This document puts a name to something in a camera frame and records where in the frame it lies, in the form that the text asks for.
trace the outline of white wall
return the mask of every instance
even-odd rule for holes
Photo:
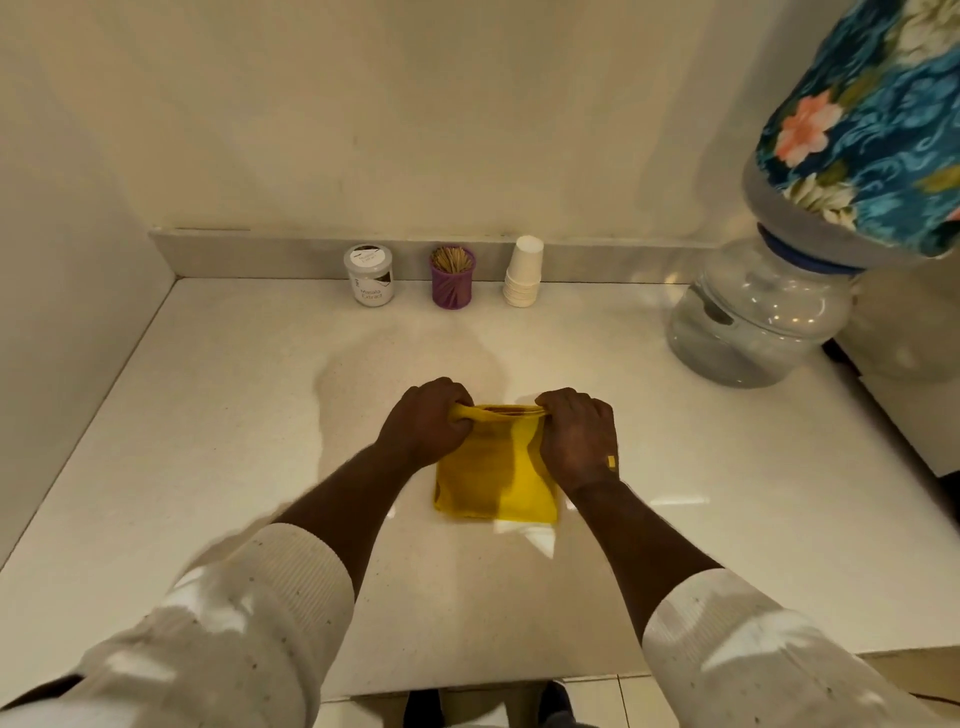
[[[688,237],[850,0],[24,2],[148,223]]]
[[[0,564],[172,282],[11,10],[0,9]]]

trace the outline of pink flower print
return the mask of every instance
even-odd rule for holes
[[[829,91],[819,96],[805,96],[797,105],[797,112],[783,120],[774,154],[788,167],[796,167],[807,155],[827,148],[824,132],[843,116],[843,108],[831,104],[829,98]]]

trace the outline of floral cover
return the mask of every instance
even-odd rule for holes
[[[756,163],[791,202],[886,246],[960,232],[960,0],[861,0],[767,122]]]

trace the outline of yellow cloth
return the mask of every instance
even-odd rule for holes
[[[473,420],[464,443],[437,464],[433,504],[451,516],[557,522],[557,485],[540,459],[542,407],[455,404],[451,420]]]

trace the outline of shoe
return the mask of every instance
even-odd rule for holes
[[[440,691],[410,691],[403,709],[403,728],[444,728],[444,708]]]
[[[540,706],[537,707],[537,725],[543,725],[548,718],[556,713],[570,713],[573,717],[573,706],[570,705],[570,696],[566,688],[556,680],[551,680],[540,694]]]

